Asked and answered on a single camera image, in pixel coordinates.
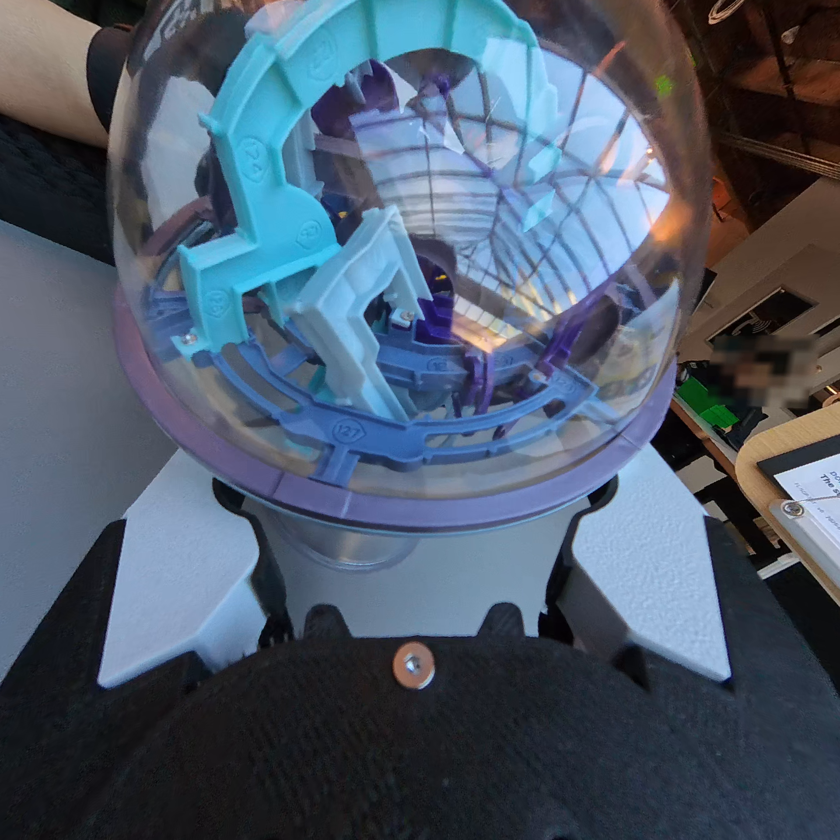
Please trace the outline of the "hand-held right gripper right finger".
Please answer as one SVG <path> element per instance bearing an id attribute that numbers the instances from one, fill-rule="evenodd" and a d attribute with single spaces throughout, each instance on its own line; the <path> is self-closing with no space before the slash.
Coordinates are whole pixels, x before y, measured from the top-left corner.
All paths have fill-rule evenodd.
<path id="1" fill-rule="evenodd" d="M 547 585 L 548 619 L 604 661 L 635 645 L 728 680 L 706 519 L 662 457 L 642 448 L 572 517 Z"/>

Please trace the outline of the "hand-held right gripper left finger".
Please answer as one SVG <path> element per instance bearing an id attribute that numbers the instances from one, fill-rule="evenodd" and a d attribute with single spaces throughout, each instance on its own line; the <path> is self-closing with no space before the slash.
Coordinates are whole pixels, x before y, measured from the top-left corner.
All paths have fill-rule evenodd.
<path id="1" fill-rule="evenodd" d="M 282 575 L 242 501 L 178 451 L 126 511 L 101 687 L 188 653 L 214 673 L 293 636 Z"/>

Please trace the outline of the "clear plastic ball stand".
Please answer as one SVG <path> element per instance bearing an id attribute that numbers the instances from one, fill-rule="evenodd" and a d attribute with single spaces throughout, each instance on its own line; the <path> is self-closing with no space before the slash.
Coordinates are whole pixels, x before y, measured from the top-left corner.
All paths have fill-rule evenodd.
<path id="1" fill-rule="evenodd" d="M 366 573 L 404 561 L 420 538 L 343 528 L 321 521 L 265 510 L 259 519 L 274 543 L 325 569 Z"/>

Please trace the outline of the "clear plastic maze ball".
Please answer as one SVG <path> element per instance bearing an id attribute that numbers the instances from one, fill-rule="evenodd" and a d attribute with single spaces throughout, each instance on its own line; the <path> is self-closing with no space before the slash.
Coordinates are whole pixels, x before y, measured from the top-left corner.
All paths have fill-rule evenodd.
<path id="1" fill-rule="evenodd" d="M 711 211 L 665 2 L 154 2 L 108 149 L 159 426 L 333 527 L 524 522 L 661 427 Z"/>

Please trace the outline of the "person's left forearm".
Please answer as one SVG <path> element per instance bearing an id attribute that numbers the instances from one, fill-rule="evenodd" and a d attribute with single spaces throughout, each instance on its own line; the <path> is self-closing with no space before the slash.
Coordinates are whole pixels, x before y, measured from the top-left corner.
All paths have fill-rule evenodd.
<path id="1" fill-rule="evenodd" d="M 2 1 L 2 115 L 105 149 L 109 135 L 87 82 L 88 49 L 98 31 L 48 1 Z"/>

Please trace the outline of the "wooden instruction board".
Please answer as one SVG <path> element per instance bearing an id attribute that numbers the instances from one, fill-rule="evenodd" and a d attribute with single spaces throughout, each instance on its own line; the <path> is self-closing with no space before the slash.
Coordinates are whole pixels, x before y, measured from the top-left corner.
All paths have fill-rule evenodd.
<path id="1" fill-rule="evenodd" d="M 760 464 L 806 446 L 817 445 L 837 436 L 839 407 L 794 418 L 752 436 L 738 452 L 736 479 L 745 497 L 799 557 L 802 565 L 824 592 L 839 604 L 838 548 L 832 548 L 825 534 L 818 534 L 814 507 L 827 509 L 838 503 L 838 496 L 795 496 L 779 488 L 766 476 Z"/>

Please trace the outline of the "green plastic part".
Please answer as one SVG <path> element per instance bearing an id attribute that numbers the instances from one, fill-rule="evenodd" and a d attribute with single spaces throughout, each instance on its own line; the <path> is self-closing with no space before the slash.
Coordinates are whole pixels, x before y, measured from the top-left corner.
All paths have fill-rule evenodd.
<path id="1" fill-rule="evenodd" d="M 719 429 L 730 429 L 739 419 L 712 396 L 708 389 L 693 376 L 685 379 L 675 390 L 675 395 L 707 424 Z"/>

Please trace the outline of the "black quilted wrist rest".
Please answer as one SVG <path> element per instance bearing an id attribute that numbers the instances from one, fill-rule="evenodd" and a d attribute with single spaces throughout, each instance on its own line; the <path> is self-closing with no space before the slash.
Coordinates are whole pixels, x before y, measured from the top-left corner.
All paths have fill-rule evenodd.
<path id="1" fill-rule="evenodd" d="M 1 117 L 1 218 L 113 266 L 102 149 Z"/>

